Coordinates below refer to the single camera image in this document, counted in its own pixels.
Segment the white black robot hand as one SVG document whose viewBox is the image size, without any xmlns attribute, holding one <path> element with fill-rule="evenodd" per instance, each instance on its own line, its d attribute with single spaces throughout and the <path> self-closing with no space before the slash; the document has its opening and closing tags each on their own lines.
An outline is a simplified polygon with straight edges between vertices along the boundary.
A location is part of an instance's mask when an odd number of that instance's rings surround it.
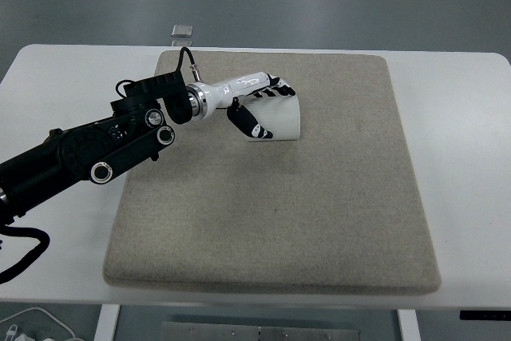
<svg viewBox="0 0 511 341">
<path fill-rule="evenodd" d="M 265 72 L 188 86 L 192 118 L 209 118 L 218 109 L 248 141 L 296 141 L 300 138 L 299 99 L 280 77 Z"/>
</svg>

